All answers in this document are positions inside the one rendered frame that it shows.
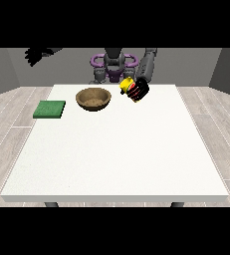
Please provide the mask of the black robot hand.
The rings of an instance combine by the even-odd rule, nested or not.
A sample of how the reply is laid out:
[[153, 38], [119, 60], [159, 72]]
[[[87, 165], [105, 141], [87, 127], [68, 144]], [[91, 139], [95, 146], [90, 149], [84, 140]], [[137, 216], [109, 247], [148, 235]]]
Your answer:
[[25, 52], [25, 59], [28, 61], [29, 65], [33, 67], [37, 64], [43, 57], [49, 57], [53, 54], [51, 49], [47, 48], [29, 48]]
[[140, 101], [149, 92], [149, 86], [144, 78], [139, 78], [135, 82], [135, 86], [127, 91], [127, 96], [134, 102]]

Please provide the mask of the yellow cup with melon print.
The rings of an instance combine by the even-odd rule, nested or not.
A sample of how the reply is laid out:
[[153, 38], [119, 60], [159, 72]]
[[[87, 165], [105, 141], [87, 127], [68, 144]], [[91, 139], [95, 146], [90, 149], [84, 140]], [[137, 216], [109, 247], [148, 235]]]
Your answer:
[[139, 90], [135, 87], [135, 81], [132, 77], [123, 79], [119, 84], [119, 87], [122, 94], [127, 94], [135, 103], [138, 102], [137, 95]]

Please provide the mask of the brown wooden bowl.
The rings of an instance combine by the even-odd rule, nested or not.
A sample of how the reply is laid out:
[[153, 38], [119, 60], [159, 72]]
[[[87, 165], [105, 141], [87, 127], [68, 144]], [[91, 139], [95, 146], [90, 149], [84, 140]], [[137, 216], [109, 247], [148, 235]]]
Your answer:
[[76, 94], [78, 105], [86, 111], [97, 112], [111, 101], [111, 93], [103, 88], [86, 88]]

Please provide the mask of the green square pad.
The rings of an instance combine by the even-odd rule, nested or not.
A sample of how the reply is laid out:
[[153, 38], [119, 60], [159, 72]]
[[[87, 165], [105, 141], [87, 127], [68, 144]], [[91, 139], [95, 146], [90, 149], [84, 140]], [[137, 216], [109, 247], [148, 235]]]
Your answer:
[[34, 119], [59, 119], [62, 116], [65, 101], [40, 101], [33, 113]]

